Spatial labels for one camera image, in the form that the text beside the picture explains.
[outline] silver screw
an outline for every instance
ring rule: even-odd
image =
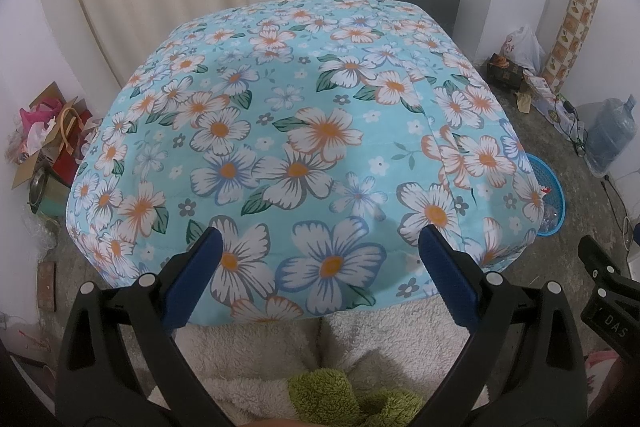
[[[549,281],[546,283],[546,288],[551,292],[558,295],[562,291],[562,286],[559,285],[556,281]]]
[[[500,286],[500,284],[502,284],[502,281],[504,281],[504,279],[502,278],[502,275],[500,275],[498,272],[489,272],[486,275],[486,281],[493,286]]]
[[[94,288],[95,288],[95,284],[92,283],[91,281],[87,281],[82,286],[80,286],[80,293],[82,295],[88,295],[89,293],[94,291]]]
[[[156,282],[156,276],[152,273],[145,273],[144,275],[140,276],[140,279],[138,279],[138,284],[140,284],[140,286],[142,286],[143,288],[147,288],[153,285],[154,282]]]

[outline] white fleece fabric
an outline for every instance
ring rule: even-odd
[[[175,342],[236,425],[296,419],[287,380],[318,367],[343,370],[354,391],[402,387],[428,399],[468,339],[442,298],[286,323],[188,325]],[[156,387],[149,399],[167,407]],[[476,405],[488,402],[486,389]]]

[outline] mattress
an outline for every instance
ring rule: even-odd
[[[499,103],[427,13],[285,0],[169,35],[105,117],[66,225],[114,287],[219,229],[191,315],[218,325],[432,296],[428,224],[502,270],[534,240],[542,197]]]

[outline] green plush fabric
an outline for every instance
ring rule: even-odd
[[[346,374],[337,369],[290,378],[289,399],[300,420],[328,427],[404,427],[424,405],[402,389],[356,396]]]

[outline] blue gripper pad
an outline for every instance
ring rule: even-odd
[[[216,229],[193,246],[195,254],[182,269],[164,298],[162,325],[166,331],[183,327],[196,307],[222,258],[222,234]]]
[[[479,296],[447,249],[450,250],[449,245],[435,227],[422,229],[418,239],[420,259],[442,295],[454,322],[473,333],[480,320]],[[468,259],[475,269],[481,271],[470,257]]]

